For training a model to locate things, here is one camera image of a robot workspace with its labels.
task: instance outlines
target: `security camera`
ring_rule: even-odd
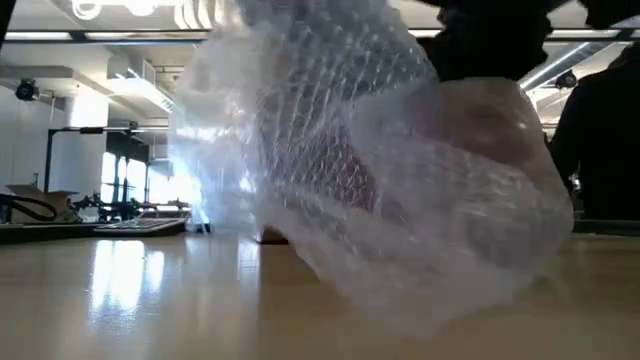
[[[558,76],[555,86],[558,89],[573,89],[574,87],[578,86],[578,78],[575,76],[573,71],[569,70],[566,73]]]
[[[34,79],[22,79],[16,89],[16,97],[21,101],[36,101],[40,98],[40,89],[36,86]]]

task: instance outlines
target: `white wall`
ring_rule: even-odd
[[[109,100],[96,94],[80,94],[67,98],[64,126],[106,126]],[[57,133],[53,140],[50,191],[74,191],[82,198],[100,191],[102,156],[107,148],[107,135]]]
[[[44,186],[47,130],[60,127],[64,112],[42,102],[25,103],[13,90],[0,86],[0,192],[8,184],[29,184],[38,173]]]

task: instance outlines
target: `dark silhouette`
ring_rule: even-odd
[[[639,86],[636,43],[607,70],[583,78],[560,118],[551,155],[569,192],[577,171],[587,218],[640,220],[634,175],[640,154]]]

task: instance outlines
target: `desk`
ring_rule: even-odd
[[[640,240],[574,239],[430,343],[368,323],[289,246],[183,235],[0,247],[1,359],[638,359]]]

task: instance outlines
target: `bubble wrap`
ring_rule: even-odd
[[[171,119],[196,219],[277,229],[357,307],[420,337],[508,300],[557,251],[571,207],[517,84],[440,84],[385,1],[227,6]]]

